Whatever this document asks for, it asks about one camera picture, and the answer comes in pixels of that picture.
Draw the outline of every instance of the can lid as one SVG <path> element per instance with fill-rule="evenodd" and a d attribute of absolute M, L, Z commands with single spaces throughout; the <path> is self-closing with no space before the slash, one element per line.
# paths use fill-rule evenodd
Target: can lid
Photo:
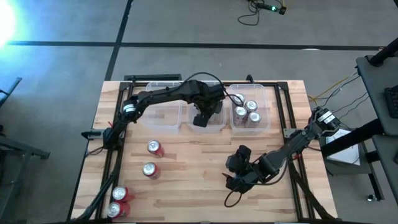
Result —
<path fill-rule="evenodd" d="M 153 162 L 148 162 L 144 165 L 144 168 L 142 169 L 142 172 L 145 175 L 152 175 L 155 172 L 155 164 Z"/>
<path fill-rule="evenodd" d="M 237 115 L 244 116 L 244 115 L 246 115 L 248 112 L 246 111 L 245 108 L 243 108 L 243 107 L 241 107 L 241 106 L 237 106 L 237 107 L 235 108 L 235 113 L 236 113 Z"/>
<path fill-rule="evenodd" d="M 126 196 L 125 186 L 117 186 L 112 192 L 112 196 L 115 200 L 122 200 Z"/>
<path fill-rule="evenodd" d="M 257 103 L 256 103 L 255 101 L 253 101 L 253 100 L 247 101 L 247 102 L 246 102 L 246 107 L 247 107 L 249 110 L 255 110 L 255 109 L 257 109 Z"/>
<path fill-rule="evenodd" d="M 148 142 L 148 151 L 155 152 L 160 147 L 160 142 L 156 140 L 151 140 Z"/>
<path fill-rule="evenodd" d="M 112 202 L 108 207 L 108 216 L 111 218 L 116 217 L 120 213 L 120 204 L 117 202 Z"/>
<path fill-rule="evenodd" d="M 235 101 L 235 103 L 240 104 L 241 101 L 239 99 L 241 99 L 242 103 L 244 103 L 244 96 L 240 93 L 235 94 L 235 96 L 233 97 L 233 100 Z"/>
<path fill-rule="evenodd" d="M 254 121 L 254 122 L 257 122 L 257 121 L 261 120 L 261 116 L 258 113 L 256 113 L 256 112 L 250 113 L 249 117 L 250 117 L 250 120 Z"/>

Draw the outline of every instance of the clear plastic container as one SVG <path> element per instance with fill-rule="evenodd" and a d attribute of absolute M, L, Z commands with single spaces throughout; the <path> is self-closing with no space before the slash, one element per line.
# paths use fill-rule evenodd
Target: clear plastic container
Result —
<path fill-rule="evenodd" d="M 177 87 L 179 82 L 150 82 L 145 91 Z M 182 101 L 171 101 L 150 105 L 145 109 L 141 122 L 153 132 L 177 134 L 181 125 Z"/>
<path fill-rule="evenodd" d="M 260 84 L 234 84 L 228 88 L 229 94 L 240 93 L 244 100 L 254 100 L 257 103 L 256 112 L 261 116 L 260 122 L 255 128 L 245 128 L 244 124 L 234 124 L 233 106 L 231 100 L 229 106 L 229 118 L 233 134 L 256 134 L 268 130 L 271 127 L 270 108 L 267 102 L 266 89 Z"/>
<path fill-rule="evenodd" d="M 219 84 L 218 81 L 202 81 L 202 82 L 206 83 L 209 86 Z M 195 108 L 195 105 L 193 103 L 190 104 L 189 109 L 188 109 L 188 114 L 189 114 L 188 126 L 191 127 L 192 130 L 197 133 L 218 133 L 218 132 L 220 132 L 221 129 L 223 129 L 223 127 L 225 127 L 225 125 L 226 125 L 226 109 L 225 109 L 224 103 L 226 103 L 226 102 L 223 101 L 223 107 L 222 107 L 220 113 L 213 114 L 213 116 L 209 119 L 209 122 L 207 123 L 207 127 L 205 127 L 205 128 L 193 125 L 193 118 L 198 113 L 200 113 L 200 111 Z"/>

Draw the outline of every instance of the gray carpet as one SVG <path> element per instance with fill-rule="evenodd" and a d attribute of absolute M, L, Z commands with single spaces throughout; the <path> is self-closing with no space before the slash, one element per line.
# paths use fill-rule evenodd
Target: gray carpet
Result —
<path fill-rule="evenodd" d="M 127 0 L 15 1 L 14 40 L 114 42 Z M 398 36 L 398 10 L 391 0 L 287 1 L 285 16 L 261 11 L 257 27 L 239 24 L 244 0 L 135 0 L 125 42 L 185 42 L 285 45 L 386 45 Z M 0 124 L 15 140 L 51 152 L 32 159 L 10 220 L 29 223 L 66 219 L 112 47 L 5 46 L 0 50 L 0 88 L 14 77 L 21 84 L 0 109 Z M 258 80 L 304 80 L 316 95 L 354 72 L 355 59 L 376 52 L 350 50 L 255 50 L 120 48 L 112 80 L 125 75 L 206 71 L 222 80 L 247 74 Z M 338 109 L 365 92 L 361 79 L 328 102 Z M 366 101 L 343 121 L 358 127 L 376 117 Z M 367 202 L 366 175 L 330 176 L 340 218 L 394 223 L 397 204 L 379 163 L 386 199 Z"/>

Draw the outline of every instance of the red soda can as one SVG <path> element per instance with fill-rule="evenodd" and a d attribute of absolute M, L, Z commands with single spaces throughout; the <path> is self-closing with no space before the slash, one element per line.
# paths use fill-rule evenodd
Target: red soda can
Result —
<path fill-rule="evenodd" d="M 160 169 L 153 162 L 146 163 L 144 168 L 142 168 L 142 173 L 152 180 L 158 179 L 160 177 Z"/>
<path fill-rule="evenodd" d="M 148 151 L 157 157 L 163 157 L 164 155 L 164 148 L 158 140 L 148 142 Z"/>
<path fill-rule="evenodd" d="M 112 197 L 115 202 L 129 202 L 134 199 L 134 192 L 126 186 L 117 186 L 113 189 Z"/>
<path fill-rule="evenodd" d="M 126 202 L 112 202 L 108 207 L 108 217 L 114 219 L 130 214 L 130 205 Z"/>

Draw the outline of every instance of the keyboard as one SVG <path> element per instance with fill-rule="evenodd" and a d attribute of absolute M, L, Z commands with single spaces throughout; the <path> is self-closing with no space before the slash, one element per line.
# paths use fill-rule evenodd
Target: keyboard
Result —
<path fill-rule="evenodd" d="M 398 86 L 384 89 L 387 107 L 391 118 L 398 118 Z"/>

